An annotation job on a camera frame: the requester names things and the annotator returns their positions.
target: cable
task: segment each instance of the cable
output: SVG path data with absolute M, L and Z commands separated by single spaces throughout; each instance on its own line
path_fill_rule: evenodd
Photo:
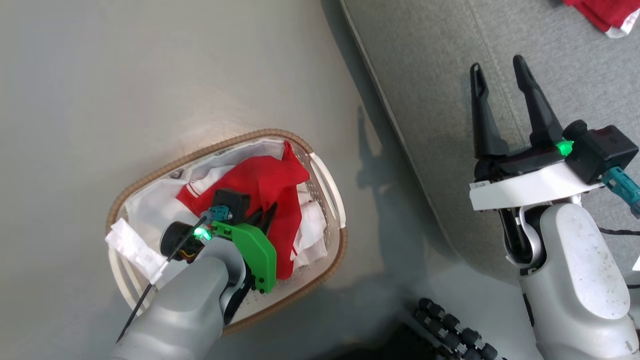
M 631 235 L 631 236 L 640 236 L 640 231 L 633 231 L 633 230 L 611 230 L 611 229 L 605 229 L 603 227 L 599 227 L 598 230 L 600 230 L 601 233 L 603 234 L 609 234 L 609 235 Z M 627 289 L 629 290 L 634 290 L 634 289 L 640 289 L 640 284 L 637 285 L 629 285 L 627 284 Z
M 171 261 L 171 259 L 173 259 L 173 257 L 178 253 L 178 251 L 180 251 L 180 248 L 184 245 L 184 243 L 187 242 L 187 240 L 191 237 L 191 235 L 193 234 L 193 232 L 195 231 L 195 229 L 198 229 L 200 227 L 200 225 L 204 224 L 204 222 L 207 220 L 207 217 L 202 217 L 200 218 L 200 220 L 198 220 L 198 222 L 191 228 L 191 230 L 189 230 L 189 232 L 187 233 L 187 235 L 185 235 L 183 237 L 182 240 L 180 240 L 180 242 L 178 243 L 178 246 L 175 247 L 175 249 L 173 250 L 173 252 L 171 253 L 171 255 L 167 256 L 166 258 L 166 262 L 168 263 L 169 261 Z M 131 325 L 131 322 L 133 321 L 133 318 L 136 317 L 136 313 L 138 313 L 138 310 L 140 309 L 140 306 L 142 306 L 142 302 L 145 300 L 145 297 L 147 297 L 147 294 L 149 294 L 149 291 L 151 291 L 151 288 L 154 285 L 149 282 L 149 284 L 147 285 L 147 287 L 145 288 L 145 291 L 142 292 L 142 295 L 140 295 L 140 299 L 138 300 L 138 302 L 136 303 L 136 306 L 133 308 L 133 311 L 131 311 L 131 315 L 129 315 L 129 319 L 127 320 L 127 323 L 124 325 L 124 327 L 122 328 L 122 332 L 120 332 L 120 336 L 118 337 L 118 339 L 116 340 L 116 343 L 118 343 L 118 341 L 120 341 L 120 339 L 122 339 L 122 336 L 124 336 L 125 331 L 127 330 L 127 328 L 129 327 L 129 325 Z
M 633 231 L 633 230 L 611 230 L 611 229 L 605 229 L 603 227 L 599 227 L 598 230 L 600 230 L 601 233 L 603 234 L 609 234 L 609 235 L 632 235 L 632 236 L 640 236 L 640 231 Z
M 180 250 L 180 254 L 182 255 L 182 257 L 184 259 L 187 259 L 187 260 L 189 260 L 189 259 L 193 258 L 194 256 L 196 256 L 196 254 L 187 254 L 187 252 L 184 251 L 184 250 Z

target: couch cushion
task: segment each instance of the couch cushion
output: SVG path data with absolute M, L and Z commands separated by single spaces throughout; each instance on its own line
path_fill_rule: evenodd
M 640 29 L 613 40 L 560 0 L 342 0 L 391 121 L 451 247 L 479 271 L 513 281 L 495 212 L 473 212 L 469 68 L 479 62 L 502 137 L 527 145 L 529 117 L 511 59 L 522 54 L 563 127 L 618 126 L 640 143 Z M 627 172 L 640 179 L 640 158 Z M 607 190 L 583 196 L 601 227 L 640 229 Z M 608 236 L 627 273 L 640 238 Z

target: black screw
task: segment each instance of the black screw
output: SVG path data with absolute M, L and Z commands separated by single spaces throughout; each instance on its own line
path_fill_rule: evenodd
M 576 141 L 582 134 L 587 132 L 587 123 L 583 120 L 576 120 L 569 124 L 562 132 L 563 138 Z

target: basket handle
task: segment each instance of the basket handle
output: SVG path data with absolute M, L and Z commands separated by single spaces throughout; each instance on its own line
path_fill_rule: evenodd
M 318 155 L 312 152 L 309 154 L 309 158 L 311 159 L 311 168 L 320 182 L 320 188 L 322 188 L 324 196 L 329 201 L 331 212 L 338 218 L 340 228 L 343 229 L 346 227 L 347 216 L 338 186 L 336 186 L 329 169 L 326 168 L 326 165 Z
M 113 277 L 116 280 L 116 284 L 118 285 L 118 289 L 125 301 L 133 309 L 136 307 L 136 303 L 140 298 L 140 294 L 142 294 L 142 288 L 138 281 L 136 280 L 136 276 L 129 266 L 129 260 L 127 258 L 118 254 L 118 252 L 113 248 L 109 247 L 109 264 L 111 265 L 111 270 L 113 271 Z M 120 263 L 125 268 L 125 273 L 123 274 L 122 268 L 120 268 Z M 131 285 L 127 284 L 125 280 L 125 276 L 129 278 Z M 145 299 L 142 303 L 142 306 L 138 310 L 138 316 L 142 315 L 142 312 L 149 307 L 149 299 Z

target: green led light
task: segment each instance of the green led light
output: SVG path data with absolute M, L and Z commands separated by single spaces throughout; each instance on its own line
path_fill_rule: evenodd
M 563 140 L 556 144 L 558 150 L 560 150 L 560 155 L 567 156 L 571 154 L 571 150 L 573 150 L 573 141 Z
M 211 240 L 211 234 L 209 234 L 208 231 L 206 231 L 205 229 L 202 229 L 201 227 L 195 229 L 193 231 L 193 234 L 197 237 L 197 238 L 205 238 L 207 241 Z

